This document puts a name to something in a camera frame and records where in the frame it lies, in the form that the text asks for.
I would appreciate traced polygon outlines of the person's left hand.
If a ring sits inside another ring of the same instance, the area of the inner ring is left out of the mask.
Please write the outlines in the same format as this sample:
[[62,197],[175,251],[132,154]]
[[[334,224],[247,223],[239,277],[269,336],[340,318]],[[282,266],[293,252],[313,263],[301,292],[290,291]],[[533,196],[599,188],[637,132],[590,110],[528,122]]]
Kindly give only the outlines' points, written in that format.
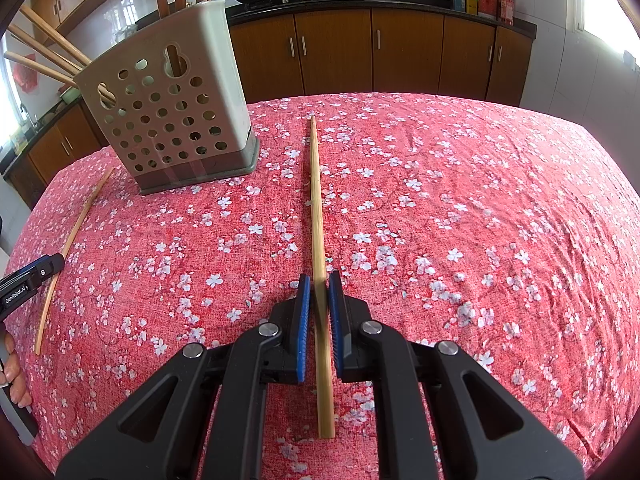
[[32,395],[27,388],[25,374],[21,369],[20,357],[15,350],[14,338],[9,332],[4,335],[3,347],[9,356],[1,372],[1,385],[9,386],[10,398],[20,408],[31,406]]

